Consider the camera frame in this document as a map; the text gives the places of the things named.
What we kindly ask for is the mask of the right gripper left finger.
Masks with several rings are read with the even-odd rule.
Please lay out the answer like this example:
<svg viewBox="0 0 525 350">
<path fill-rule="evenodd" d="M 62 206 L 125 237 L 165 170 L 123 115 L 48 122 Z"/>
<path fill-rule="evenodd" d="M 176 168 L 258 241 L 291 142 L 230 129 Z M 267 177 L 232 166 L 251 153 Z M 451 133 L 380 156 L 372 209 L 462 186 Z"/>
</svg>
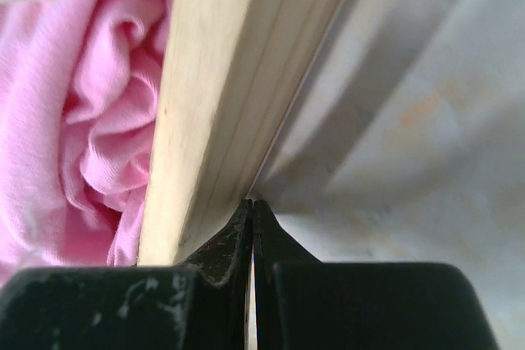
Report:
<svg viewBox="0 0 525 350">
<path fill-rule="evenodd" d="M 32 268 L 1 292 L 4 349 L 244 349 L 253 204 L 174 266 Z"/>
</svg>

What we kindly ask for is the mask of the wooden clothes rack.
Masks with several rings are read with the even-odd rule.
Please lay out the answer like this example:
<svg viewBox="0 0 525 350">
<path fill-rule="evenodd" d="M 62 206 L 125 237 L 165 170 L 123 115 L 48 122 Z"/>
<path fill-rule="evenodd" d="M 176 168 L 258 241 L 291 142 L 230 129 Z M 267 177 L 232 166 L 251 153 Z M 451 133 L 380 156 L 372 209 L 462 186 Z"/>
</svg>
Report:
<svg viewBox="0 0 525 350">
<path fill-rule="evenodd" d="M 173 0 L 141 266 L 182 261 L 248 193 L 341 0 Z"/>
</svg>

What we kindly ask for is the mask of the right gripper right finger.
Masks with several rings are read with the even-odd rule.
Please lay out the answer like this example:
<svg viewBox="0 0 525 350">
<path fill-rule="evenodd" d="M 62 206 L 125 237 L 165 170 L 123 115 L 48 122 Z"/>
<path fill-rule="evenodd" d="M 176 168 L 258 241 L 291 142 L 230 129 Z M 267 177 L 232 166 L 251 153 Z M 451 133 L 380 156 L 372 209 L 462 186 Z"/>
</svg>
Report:
<svg viewBox="0 0 525 350">
<path fill-rule="evenodd" d="M 261 349 L 495 349 L 473 286 L 435 262 L 328 263 L 253 205 Z"/>
</svg>

